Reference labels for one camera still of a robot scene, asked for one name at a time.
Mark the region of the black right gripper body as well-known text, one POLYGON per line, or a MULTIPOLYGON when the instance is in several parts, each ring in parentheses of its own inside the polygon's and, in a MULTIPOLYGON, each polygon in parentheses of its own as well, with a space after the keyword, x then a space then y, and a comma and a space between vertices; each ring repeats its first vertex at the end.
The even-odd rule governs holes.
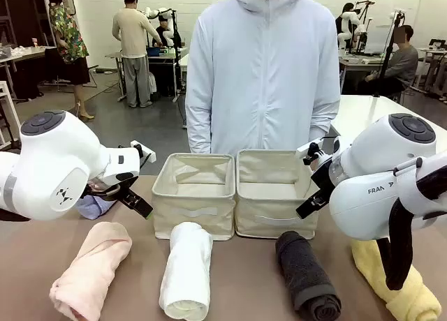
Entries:
POLYGON ((324 162, 311 176, 312 181, 318 187, 313 197, 330 197, 338 181, 337 166, 332 159, 324 162))

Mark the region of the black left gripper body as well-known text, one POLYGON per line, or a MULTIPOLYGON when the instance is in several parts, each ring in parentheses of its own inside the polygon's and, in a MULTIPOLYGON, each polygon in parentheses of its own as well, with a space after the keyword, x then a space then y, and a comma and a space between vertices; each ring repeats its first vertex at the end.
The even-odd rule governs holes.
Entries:
POLYGON ((103 200, 120 200, 129 194, 130 188, 137 179, 138 176, 134 176, 123 181, 114 181, 112 185, 107 185, 104 180, 96 177, 87 182, 85 196, 91 195, 103 200))

